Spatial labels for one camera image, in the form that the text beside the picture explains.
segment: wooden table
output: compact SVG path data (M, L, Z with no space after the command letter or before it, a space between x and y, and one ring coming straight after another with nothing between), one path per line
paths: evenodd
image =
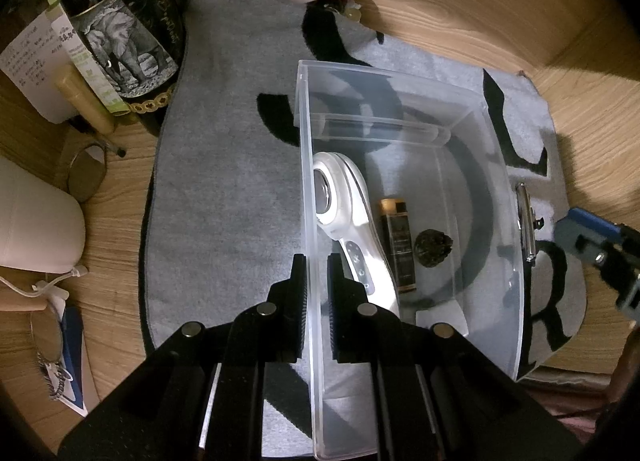
M640 228L640 44L613 0L358 0L362 23L433 53L511 72L524 70L549 102L571 205ZM0 82L0 152L52 183L49 159L28 150L46 142L24 131L42 122ZM14 107L20 105L20 111ZM15 131L20 133L16 146ZM79 145L70 131L57 170ZM106 396L143 359L138 318L138 247L156 141L140 126L120 127L114 141L129 149L110 156L98 194L84 205L91 274L66 281L79 304L98 393ZM52 149L51 153L61 152ZM628 333L614 293L586 272L588 310L578 335L549 365L610 373ZM78 417L46 400L33 362L27 317L0 317L0 379L27 420L57 448Z

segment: grey towel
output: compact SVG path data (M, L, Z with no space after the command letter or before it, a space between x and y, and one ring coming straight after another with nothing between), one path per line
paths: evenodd
M518 375L577 332L584 279L579 262L551 242L553 223L568 205L548 107L527 78L483 72L284 0L189 0L186 27L186 56L159 140L147 214L141 315L154 346L185 321L222 324L263 301L270 285L289 275L293 254L303 251L291 108L298 61L315 58L485 95L510 178L526 181L546 222L537 232ZM268 366L263 455L312 451L305 379L304 361Z

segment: elephant illustration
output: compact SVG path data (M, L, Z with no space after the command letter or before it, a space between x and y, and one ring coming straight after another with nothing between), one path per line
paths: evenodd
M105 13L93 22L86 33L87 41L98 62L121 88L128 90L126 79L120 73L121 62L141 85L148 77L140 67L138 56L150 54L158 63L157 73L168 65L164 49L135 17L120 10Z

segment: transparent plastic container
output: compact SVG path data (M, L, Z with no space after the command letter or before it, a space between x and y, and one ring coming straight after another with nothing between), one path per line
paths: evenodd
M326 260L340 245L318 227L313 156L337 152L355 164L378 235L380 200L401 197L413 239L425 229L452 238L443 263L425 268L415 261L417 289L398 296L399 314L419 325L430 307L457 300L468 339L512 378L524 304L515 198L483 98L472 91L371 67L300 61L296 123L314 454L347 459L375 452L375 408L369 365L332 359ZM344 254L343 264L350 275Z

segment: white cable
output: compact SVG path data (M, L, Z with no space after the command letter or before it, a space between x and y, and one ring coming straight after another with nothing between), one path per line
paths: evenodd
M47 293L50 290L51 286L57 284L60 281L64 281L65 279L68 279L70 277L82 277L83 275L86 275L88 273L89 273L89 270L86 269L84 266L82 266L82 264L76 264L76 266L74 266L71 269L71 271L69 271L68 273L64 273L63 275L56 277L55 279L53 279L53 281L49 282L42 289L39 289L38 291L31 291L31 292L24 291L23 289L20 289L19 287L14 286L11 282L7 281L4 277L0 277L0 281L4 282L4 284L6 284L8 287L14 290L15 293L19 293L23 297L35 298L35 297L40 297L42 295L45 295L45 293Z

